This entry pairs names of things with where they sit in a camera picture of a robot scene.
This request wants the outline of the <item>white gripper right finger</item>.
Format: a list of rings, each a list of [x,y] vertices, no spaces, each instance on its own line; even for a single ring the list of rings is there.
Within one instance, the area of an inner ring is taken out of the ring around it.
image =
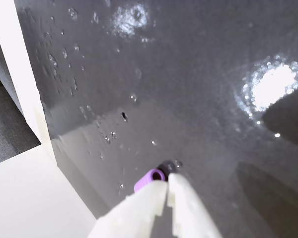
[[[198,194],[181,174],[168,176],[167,206],[172,209],[172,235],[177,238],[221,238]]]

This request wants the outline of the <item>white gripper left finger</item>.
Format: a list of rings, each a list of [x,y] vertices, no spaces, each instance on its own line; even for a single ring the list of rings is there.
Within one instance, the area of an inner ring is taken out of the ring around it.
[[[168,183],[155,180],[127,196],[97,219],[90,238],[149,238],[154,220],[162,216]]]

